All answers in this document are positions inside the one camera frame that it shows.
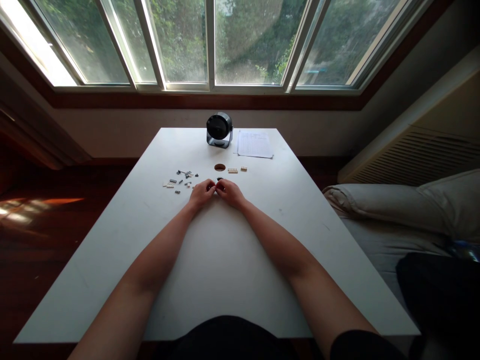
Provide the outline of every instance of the person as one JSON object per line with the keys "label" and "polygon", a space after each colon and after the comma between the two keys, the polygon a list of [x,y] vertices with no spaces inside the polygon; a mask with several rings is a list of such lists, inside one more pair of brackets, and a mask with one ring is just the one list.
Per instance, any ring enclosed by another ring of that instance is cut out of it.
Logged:
{"label": "person", "polygon": [[[138,255],[81,338],[70,360],[135,359],[150,311],[172,270],[195,214],[217,193],[246,218],[268,257],[292,287],[325,359],[405,359],[343,293],[322,265],[287,230],[249,202],[239,187],[211,179]],[[198,325],[156,356],[162,359],[294,359],[265,329],[235,316]]]}

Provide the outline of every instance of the black cloth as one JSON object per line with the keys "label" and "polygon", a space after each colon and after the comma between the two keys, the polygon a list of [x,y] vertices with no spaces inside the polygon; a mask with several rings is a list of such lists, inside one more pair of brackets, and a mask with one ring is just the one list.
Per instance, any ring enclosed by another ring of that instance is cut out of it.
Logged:
{"label": "black cloth", "polygon": [[411,252],[398,262],[396,276],[420,330],[468,358],[480,338],[480,263]]}
{"label": "black cloth", "polygon": [[[154,359],[298,359],[293,347],[245,319],[219,316],[195,327],[172,343],[161,344]],[[347,331],[333,342],[331,360],[406,358],[382,337],[361,330]]]}

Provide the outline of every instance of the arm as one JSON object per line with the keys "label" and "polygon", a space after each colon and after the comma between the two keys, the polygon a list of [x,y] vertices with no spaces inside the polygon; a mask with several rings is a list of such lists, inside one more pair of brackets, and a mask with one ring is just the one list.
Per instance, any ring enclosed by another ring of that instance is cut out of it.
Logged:
{"label": "arm", "polygon": [[136,358],[150,310],[175,264],[187,228],[214,192],[210,179],[195,186],[187,205],[128,268],[69,360]]}
{"label": "arm", "polygon": [[377,333],[313,255],[287,230],[248,202],[239,187],[222,179],[216,192],[241,211],[268,257],[288,280],[324,357],[348,330]]}

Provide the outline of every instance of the vent grille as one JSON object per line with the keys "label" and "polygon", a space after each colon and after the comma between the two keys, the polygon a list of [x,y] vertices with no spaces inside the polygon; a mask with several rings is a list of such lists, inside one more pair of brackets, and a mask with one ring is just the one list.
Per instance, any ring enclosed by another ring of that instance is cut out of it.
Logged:
{"label": "vent grille", "polygon": [[366,184],[419,186],[480,160],[470,139],[414,128],[363,167],[352,179]]}

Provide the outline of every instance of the finger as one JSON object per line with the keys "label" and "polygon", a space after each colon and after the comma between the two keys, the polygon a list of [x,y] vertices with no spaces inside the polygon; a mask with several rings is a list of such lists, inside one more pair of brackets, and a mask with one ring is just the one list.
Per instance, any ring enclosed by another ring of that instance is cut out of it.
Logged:
{"label": "finger", "polygon": [[229,184],[229,181],[227,179],[220,179],[216,185],[221,185],[222,187],[226,188]]}
{"label": "finger", "polygon": [[220,179],[217,183],[216,183],[216,187],[217,188],[220,188],[221,190],[225,190],[225,185],[224,185],[224,179]]}
{"label": "finger", "polygon": [[208,191],[208,190],[212,187],[212,185],[210,184],[210,182],[211,182],[210,179],[206,179],[206,180],[203,180],[199,185],[200,185],[203,189],[205,189],[205,190]]}
{"label": "finger", "polygon": [[216,188],[215,185],[214,185],[214,186],[212,186],[212,187],[210,188],[210,190],[208,190],[208,191],[206,192],[206,194],[211,198],[212,195],[215,194],[215,190],[216,190],[216,189],[217,189],[217,188]]}
{"label": "finger", "polygon": [[225,196],[227,196],[227,193],[221,189],[219,189],[218,187],[216,188],[216,193],[218,194],[218,196],[220,196],[222,199],[225,198]]}

